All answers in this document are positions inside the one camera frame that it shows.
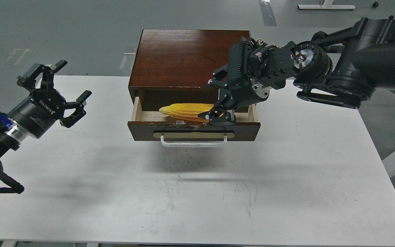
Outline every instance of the white table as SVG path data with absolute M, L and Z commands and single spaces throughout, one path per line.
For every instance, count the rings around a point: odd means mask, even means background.
M 358 111 L 298 89 L 258 105 L 255 142 L 135 142 L 128 77 L 56 76 L 87 115 L 2 158 L 0 239 L 144 244 L 395 246 L 395 191 Z

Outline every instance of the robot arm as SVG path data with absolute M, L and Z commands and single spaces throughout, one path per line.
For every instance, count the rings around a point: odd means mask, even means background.
M 84 91 L 75 102 L 66 102 L 54 89 L 53 77 L 67 61 L 44 66 L 34 64 L 23 76 L 18 77 L 17 84 L 27 89 L 30 95 L 8 114 L 0 112 L 0 158 L 9 149 L 17 150 L 19 144 L 27 136 L 40 138 L 54 123 L 59 120 L 61 125 L 70 128 L 85 114 L 83 107 L 90 91 Z M 42 74 L 40 87 L 36 89 L 36 78 Z M 66 109 L 75 109 L 68 117 L 64 117 Z M 18 193 L 24 187 L 3 172 L 0 161 L 0 180 L 9 188 L 0 188 L 0 193 Z
M 334 69 L 327 53 L 341 53 Z M 202 87 L 219 94 L 214 107 L 199 117 L 233 125 L 237 108 L 267 100 L 270 89 L 284 88 L 290 77 L 302 89 L 300 99 L 355 109 L 377 87 L 395 90 L 395 20 L 362 18 L 351 28 L 318 32 L 311 41 L 290 41 L 281 48 L 241 38 L 229 49 L 228 64 Z

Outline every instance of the wooden box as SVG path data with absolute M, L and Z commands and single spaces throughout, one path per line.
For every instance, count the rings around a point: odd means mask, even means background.
M 157 141 L 161 134 L 171 139 L 219 139 L 254 141 L 260 128 L 255 105 L 236 111 L 237 124 L 173 119 L 158 112 L 173 103 L 217 101 L 218 91 L 200 90 L 214 70 L 228 62 L 228 49 L 249 31 L 143 30 L 136 52 L 129 92 L 134 108 L 127 123 L 135 141 Z

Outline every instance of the corn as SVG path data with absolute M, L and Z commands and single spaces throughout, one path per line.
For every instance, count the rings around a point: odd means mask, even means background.
M 198 117 L 198 114 L 204 111 L 209 111 L 212 107 L 213 104 L 180 103 L 161 107 L 159 112 L 177 119 L 195 122 L 208 122 L 207 119 Z

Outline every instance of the metal handle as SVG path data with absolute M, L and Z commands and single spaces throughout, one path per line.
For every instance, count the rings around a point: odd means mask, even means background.
M 228 137 L 224 135 L 223 142 L 173 142 L 165 141 L 164 134 L 161 135 L 161 144 L 168 148 L 221 148 L 228 142 Z

